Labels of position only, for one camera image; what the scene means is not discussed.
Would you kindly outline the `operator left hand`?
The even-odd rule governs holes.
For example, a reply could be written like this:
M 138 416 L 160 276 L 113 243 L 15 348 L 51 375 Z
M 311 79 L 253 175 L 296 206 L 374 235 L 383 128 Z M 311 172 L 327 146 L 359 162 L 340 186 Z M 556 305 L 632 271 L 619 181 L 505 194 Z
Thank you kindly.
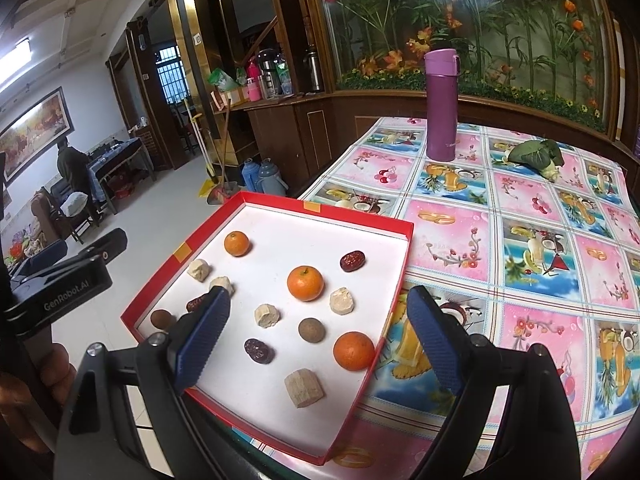
M 63 406 L 76 378 L 76 368 L 70 362 L 67 349 L 54 342 L 38 366 L 22 359 L 14 342 L 1 343 L 1 418 L 12 436 L 23 448 L 43 455 L 50 452 L 25 410 L 34 400 L 34 392 L 45 392 L 47 399 Z

